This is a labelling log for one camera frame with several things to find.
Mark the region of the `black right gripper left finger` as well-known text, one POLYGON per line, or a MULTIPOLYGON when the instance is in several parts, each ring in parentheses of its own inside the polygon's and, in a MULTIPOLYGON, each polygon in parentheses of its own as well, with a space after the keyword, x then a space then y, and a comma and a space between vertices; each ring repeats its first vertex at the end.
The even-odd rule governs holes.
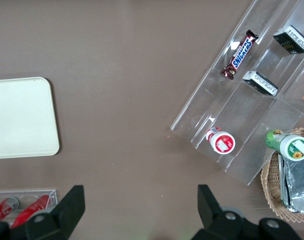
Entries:
POLYGON ((83 185, 75 185, 52 210, 33 214, 11 230, 12 240, 67 240, 85 212, 83 185))

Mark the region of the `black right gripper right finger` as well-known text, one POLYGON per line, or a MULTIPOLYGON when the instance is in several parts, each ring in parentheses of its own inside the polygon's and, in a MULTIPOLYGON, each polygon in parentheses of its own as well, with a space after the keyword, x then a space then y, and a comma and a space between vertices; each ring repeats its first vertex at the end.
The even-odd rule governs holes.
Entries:
POLYGON ((203 228, 194 240, 257 240, 258 226, 234 210, 223 210, 206 184, 197 189, 197 206, 203 228))

